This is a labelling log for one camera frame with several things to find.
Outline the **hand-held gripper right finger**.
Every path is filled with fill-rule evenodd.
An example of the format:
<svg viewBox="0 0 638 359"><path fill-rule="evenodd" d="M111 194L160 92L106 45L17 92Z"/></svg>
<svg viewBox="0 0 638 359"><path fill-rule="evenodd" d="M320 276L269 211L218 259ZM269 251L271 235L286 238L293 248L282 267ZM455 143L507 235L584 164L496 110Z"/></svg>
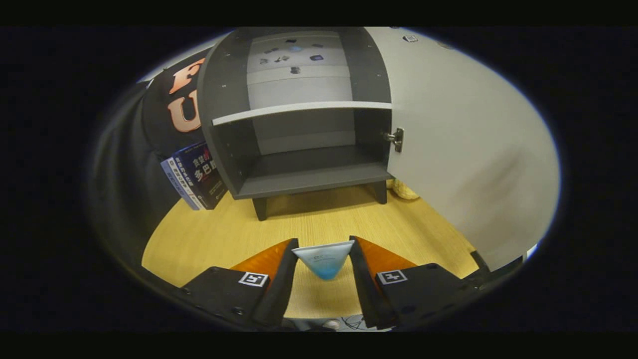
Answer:
<svg viewBox="0 0 638 359"><path fill-rule="evenodd" d="M442 321L481 295L480 284L437 263L417 265L351 235L349 258L367 325L412 331Z"/></svg>

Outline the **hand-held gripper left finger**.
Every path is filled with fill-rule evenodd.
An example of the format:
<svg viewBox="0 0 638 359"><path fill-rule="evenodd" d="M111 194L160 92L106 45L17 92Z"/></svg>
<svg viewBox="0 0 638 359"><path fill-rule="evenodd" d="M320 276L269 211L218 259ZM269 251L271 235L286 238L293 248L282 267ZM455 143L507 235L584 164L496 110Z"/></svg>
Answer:
<svg viewBox="0 0 638 359"><path fill-rule="evenodd" d="M289 306L298 248L285 239L231 268L212 266L182 286L182 300L238 329L277 329Z"/></svg>

